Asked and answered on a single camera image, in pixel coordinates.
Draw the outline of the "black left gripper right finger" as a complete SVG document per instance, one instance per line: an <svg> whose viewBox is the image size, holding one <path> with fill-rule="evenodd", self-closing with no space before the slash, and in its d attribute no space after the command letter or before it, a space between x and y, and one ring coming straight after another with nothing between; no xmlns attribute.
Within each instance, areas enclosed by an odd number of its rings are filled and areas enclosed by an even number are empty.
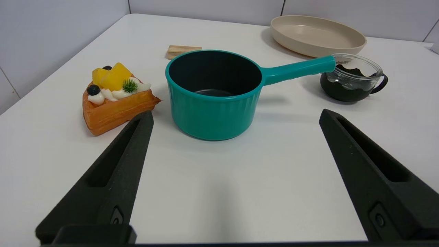
<svg viewBox="0 0 439 247"><path fill-rule="evenodd" d="M335 111L319 124L368 240L438 241L434 189Z"/></svg>

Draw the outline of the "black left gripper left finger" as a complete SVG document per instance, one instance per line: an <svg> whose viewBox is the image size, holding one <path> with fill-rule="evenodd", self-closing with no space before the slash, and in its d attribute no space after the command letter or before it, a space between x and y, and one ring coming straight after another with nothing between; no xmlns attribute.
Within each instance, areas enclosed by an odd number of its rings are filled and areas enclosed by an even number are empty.
<svg viewBox="0 0 439 247"><path fill-rule="evenodd" d="M134 117L36 227L42 245L134 244L130 226L154 119Z"/></svg>

